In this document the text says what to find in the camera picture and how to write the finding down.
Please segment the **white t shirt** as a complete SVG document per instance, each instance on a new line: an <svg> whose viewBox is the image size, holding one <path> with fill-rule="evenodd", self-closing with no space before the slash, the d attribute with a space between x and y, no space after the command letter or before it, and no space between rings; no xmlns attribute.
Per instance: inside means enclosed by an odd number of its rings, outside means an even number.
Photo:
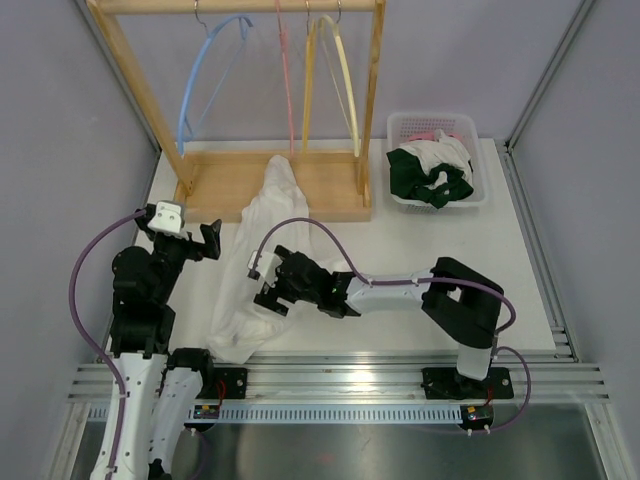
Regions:
<svg viewBox="0 0 640 480"><path fill-rule="evenodd" d="M243 364L266 343L282 336L302 319L308 304L297 303L282 316L254 302L264 286L275 284L280 262L275 248L305 254L330 272L346 271L340 256L322 257L311 242L307 199L291 164L281 155L267 163L259 193L245 207L227 254L213 309L206 346L228 363Z"/></svg>

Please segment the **dark green t shirt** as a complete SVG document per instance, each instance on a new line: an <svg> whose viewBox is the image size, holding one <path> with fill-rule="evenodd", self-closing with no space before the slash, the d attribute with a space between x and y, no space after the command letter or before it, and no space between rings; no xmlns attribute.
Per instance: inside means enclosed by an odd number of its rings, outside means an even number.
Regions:
<svg viewBox="0 0 640 480"><path fill-rule="evenodd" d="M388 151L390 192L401 200L441 209L475 193L472 156L442 129L437 141L403 142Z"/></svg>

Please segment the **pink t shirt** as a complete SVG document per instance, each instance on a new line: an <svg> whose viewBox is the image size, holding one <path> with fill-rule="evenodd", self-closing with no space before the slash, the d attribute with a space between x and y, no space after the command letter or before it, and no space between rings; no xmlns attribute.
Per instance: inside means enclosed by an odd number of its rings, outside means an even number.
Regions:
<svg viewBox="0 0 640 480"><path fill-rule="evenodd" d="M456 133L449 133L448 137L454 138L460 142L463 141L463 137L459 134ZM438 138L436 136L436 132L435 131L429 131L429 132L424 132L424 133L420 133L420 134L415 134L410 136L407 139L407 142L413 142L413 141L437 141Z"/></svg>

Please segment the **yellow hanger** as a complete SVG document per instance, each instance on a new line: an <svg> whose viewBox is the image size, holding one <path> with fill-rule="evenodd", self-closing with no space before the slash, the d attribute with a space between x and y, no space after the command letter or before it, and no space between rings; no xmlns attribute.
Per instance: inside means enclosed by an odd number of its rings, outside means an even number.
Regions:
<svg viewBox="0 0 640 480"><path fill-rule="evenodd" d="M307 12L306 20L306 50L305 50L305 86L304 86L304 102L303 102L303 125L302 125L302 152L308 150L309 134L312 115L313 100L313 78L315 69L316 55L316 25L311 19L310 1L305 1Z"/></svg>

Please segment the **pink hanger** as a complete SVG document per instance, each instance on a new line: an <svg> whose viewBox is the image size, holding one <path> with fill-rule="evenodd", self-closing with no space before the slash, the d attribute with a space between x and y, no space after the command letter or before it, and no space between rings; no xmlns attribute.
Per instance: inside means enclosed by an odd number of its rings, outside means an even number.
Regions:
<svg viewBox="0 0 640 480"><path fill-rule="evenodd" d="M289 154L291 156L295 153L295 128L293 119L293 105L291 97L291 84L290 84L290 70L289 70L289 57L288 57L288 35L287 30L282 20L281 1L275 0L275 11L278 23L279 44L281 51L281 60L283 68L284 88L286 95L286 108L287 108L287 123L289 132Z"/></svg>

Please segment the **cream hanger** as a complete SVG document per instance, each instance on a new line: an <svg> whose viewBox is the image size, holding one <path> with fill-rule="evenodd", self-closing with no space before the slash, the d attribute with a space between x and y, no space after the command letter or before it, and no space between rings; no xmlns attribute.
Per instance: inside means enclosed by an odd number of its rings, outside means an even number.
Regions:
<svg viewBox="0 0 640 480"><path fill-rule="evenodd" d="M328 14L322 14L320 19L318 20L318 33L321 35L321 44L327 66L329 68L329 74L331 76L331 80L337 94L338 103L341 108L350 139L352 141L353 154L355 157L359 157L361 153L361 140L359 135L355 95L349 62L347 59L346 49L344 47L339 23L337 21L334 21ZM332 57L329 54L329 48L327 46L327 39L329 37L331 37L334 42L338 65L340 67L341 77L343 81L343 87L338 86L336 70L334 69Z"/></svg>

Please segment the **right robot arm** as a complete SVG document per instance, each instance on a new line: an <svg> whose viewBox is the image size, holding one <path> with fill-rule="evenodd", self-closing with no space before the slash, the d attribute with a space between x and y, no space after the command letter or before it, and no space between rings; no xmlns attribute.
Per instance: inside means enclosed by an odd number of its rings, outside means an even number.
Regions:
<svg viewBox="0 0 640 480"><path fill-rule="evenodd" d="M421 312L458 345L453 367L426 367L422 388L429 400L511 399L507 368L495 367L493 355L503 331L499 317L513 313L502 287L461 262L441 257L431 270L409 276L370 276L351 269L330 272L301 252L277 246L255 251L249 278L259 280L255 304L285 316L304 302L333 317L360 317L376 312Z"/></svg>

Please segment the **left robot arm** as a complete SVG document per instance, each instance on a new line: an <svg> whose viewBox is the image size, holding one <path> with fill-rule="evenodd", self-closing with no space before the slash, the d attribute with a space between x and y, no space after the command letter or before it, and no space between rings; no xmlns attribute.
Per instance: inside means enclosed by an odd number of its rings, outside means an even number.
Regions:
<svg viewBox="0 0 640 480"><path fill-rule="evenodd" d="M137 224L150 251L127 247L112 262L113 321L107 363L114 377L94 479L169 479L189 421L217 420L226 400L246 396L248 371L214 365L202 348L169 348L176 318L171 293L188 261L220 256L220 221L200 227L202 241Z"/></svg>

